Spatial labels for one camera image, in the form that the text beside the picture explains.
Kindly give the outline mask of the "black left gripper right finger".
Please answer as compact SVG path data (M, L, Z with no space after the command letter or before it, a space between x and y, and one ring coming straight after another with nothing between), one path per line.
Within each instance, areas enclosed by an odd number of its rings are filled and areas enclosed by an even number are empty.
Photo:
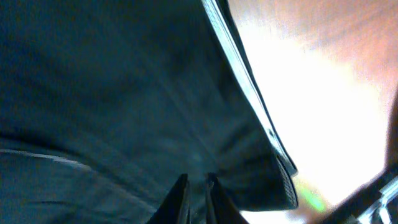
M214 173L206 177L206 223L249 224L227 196Z

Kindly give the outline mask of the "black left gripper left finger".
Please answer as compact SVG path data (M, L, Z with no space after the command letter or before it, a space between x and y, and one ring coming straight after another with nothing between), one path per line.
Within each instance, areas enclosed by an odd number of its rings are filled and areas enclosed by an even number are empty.
M190 224L190 183L182 174L147 224Z

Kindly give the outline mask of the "dark black shorts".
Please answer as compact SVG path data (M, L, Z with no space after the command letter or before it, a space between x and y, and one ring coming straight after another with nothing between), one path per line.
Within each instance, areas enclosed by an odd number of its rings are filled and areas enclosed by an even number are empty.
M180 176L204 223L291 210L286 153L227 1L1 2L1 222L145 223Z

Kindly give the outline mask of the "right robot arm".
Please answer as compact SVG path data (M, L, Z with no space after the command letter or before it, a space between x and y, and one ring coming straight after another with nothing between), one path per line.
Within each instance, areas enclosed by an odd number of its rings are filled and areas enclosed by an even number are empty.
M389 115L383 170L314 223L397 223L397 95Z

